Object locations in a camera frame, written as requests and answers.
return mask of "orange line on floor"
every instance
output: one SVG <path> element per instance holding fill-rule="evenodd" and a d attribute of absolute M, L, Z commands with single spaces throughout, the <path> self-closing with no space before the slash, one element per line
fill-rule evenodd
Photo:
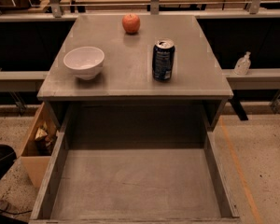
<path fill-rule="evenodd" d="M 252 214 L 254 216 L 254 219 L 255 219 L 257 224 L 262 224 L 263 222 L 261 220 L 261 217 L 260 217 L 260 214 L 259 214 L 259 210 L 258 210 L 258 208 L 257 208 L 257 206 L 256 206 L 256 204 L 254 202 L 251 190 L 250 190 L 250 188 L 249 188 L 249 186 L 248 186 L 248 184 L 247 184 L 247 182 L 245 180 L 245 175 L 244 175 L 242 166 L 240 164 L 239 158 L 236 155 L 236 151 L 234 149 L 234 144 L 233 144 L 233 142 L 230 139 L 230 136 L 229 136 L 229 133 L 228 133 L 228 130 L 227 130 L 226 126 L 224 125 L 223 118 L 220 118 L 219 120 L 220 120 L 220 124 L 221 124 L 221 127 L 222 127 L 222 131 L 224 133 L 224 137 L 225 137 L 227 146 L 229 148 L 229 151 L 231 153 L 233 162 L 235 164 L 236 171 L 237 171 L 238 175 L 240 176 L 240 180 L 241 180 L 243 189 L 245 191 L 245 196 L 246 196 L 246 198 L 247 198 L 247 200 L 249 202 L 249 205 L 250 205 Z"/>

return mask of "can lid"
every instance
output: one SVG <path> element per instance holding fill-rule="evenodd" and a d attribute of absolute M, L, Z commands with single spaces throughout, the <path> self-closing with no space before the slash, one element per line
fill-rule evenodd
<path fill-rule="evenodd" d="M 174 42 L 171 39 L 164 38 L 164 39 L 158 40 L 156 45 L 160 49 L 170 49 L 174 46 Z"/>

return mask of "gray tabletop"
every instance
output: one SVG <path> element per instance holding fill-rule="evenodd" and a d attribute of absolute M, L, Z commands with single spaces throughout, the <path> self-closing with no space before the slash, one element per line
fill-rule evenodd
<path fill-rule="evenodd" d="M 136 35 L 122 28 L 122 15 L 80 15 L 49 70 L 38 98 L 44 101 L 91 100 L 93 97 L 231 97 L 203 31 L 194 16 L 141 15 Z M 153 46 L 160 38 L 175 42 L 172 78 L 152 76 Z M 74 77 L 63 57 L 72 49 L 97 47 L 105 53 L 104 69 L 95 79 Z"/>

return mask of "red apple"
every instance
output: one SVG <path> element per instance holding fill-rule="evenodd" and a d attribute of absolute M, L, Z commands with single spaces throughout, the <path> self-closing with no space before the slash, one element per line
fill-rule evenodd
<path fill-rule="evenodd" d="M 140 18 L 134 13 L 126 14 L 122 18 L 122 26 L 126 33 L 135 34 L 140 28 Z"/>

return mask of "wire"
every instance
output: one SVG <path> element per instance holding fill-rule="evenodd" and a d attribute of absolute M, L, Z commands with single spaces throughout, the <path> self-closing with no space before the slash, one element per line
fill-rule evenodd
<path fill-rule="evenodd" d="M 18 213 L 11 213 L 11 212 L 4 211 L 4 210 L 0 209 L 0 212 L 6 213 L 6 214 L 11 214 L 11 215 L 21 215 L 21 214 L 31 213 L 32 210 L 28 210 L 28 211 L 24 211 L 24 212 L 20 212 L 20 213 L 19 212 Z"/>

